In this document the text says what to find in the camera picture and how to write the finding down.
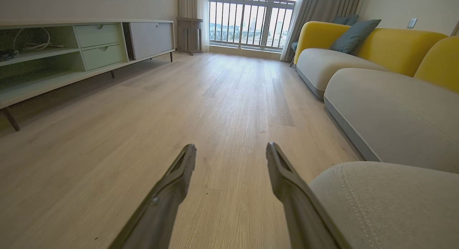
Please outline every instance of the blue throw pillow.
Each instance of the blue throw pillow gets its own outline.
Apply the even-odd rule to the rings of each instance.
[[[341,37],[335,40],[330,49],[351,54],[370,35],[379,22],[381,22],[380,19],[357,22],[347,32],[344,32]]]
[[[340,17],[340,16],[336,16],[333,21],[331,21],[331,23],[335,23],[335,24],[342,24],[342,25],[345,25],[348,21],[348,18],[347,17]]]
[[[352,26],[357,22],[358,19],[359,19],[358,14],[348,15],[346,25]]]

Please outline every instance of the balcony railing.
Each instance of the balcony railing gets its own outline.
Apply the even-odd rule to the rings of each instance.
[[[211,44],[280,51],[295,1],[209,0]]]

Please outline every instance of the wall switch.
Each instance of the wall switch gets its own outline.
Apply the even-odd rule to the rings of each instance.
[[[417,20],[418,20],[418,18],[411,19],[410,23],[408,23],[408,28],[409,29],[413,29],[415,27],[415,24],[416,24]]]

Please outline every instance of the gray sofa cushion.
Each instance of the gray sofa cushion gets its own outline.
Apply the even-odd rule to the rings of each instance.
[[[350,162],[310,187],[353,248],[457,248],[459,174]]]
[[[346,25],[352,26],[352,25],[357,23],[358,19],[359,19],[359,15],[358,14],[349,15],[347,17]]]
[[[384,67],[360,57],[322,48],[303,50],[297,61],[297,71],[319,99],[323,99],[331,76],[348,67],[386,71]]]
[[[347,16],[344,16],[344,17],[336,16],[336,17],[333,19],[333,21],[331,21],[331,23],[345,25],[345,24],[347,23],[348,20],[349,20],[349,18],[348,18]]]
[[[343,128],[349,137],[361,138],[379,161],[459,173],[459,94],[401,74],[347,68],[331,78],[325,98],[351,127]]]

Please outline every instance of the floor plank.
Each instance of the floor plank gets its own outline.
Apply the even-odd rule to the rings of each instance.
[[[171,248],[289,248],[264,150],[310,182],[359,159],[288,63],[176,53],[57,89],[0,117],[3,248],[106,248],[187,143]]]

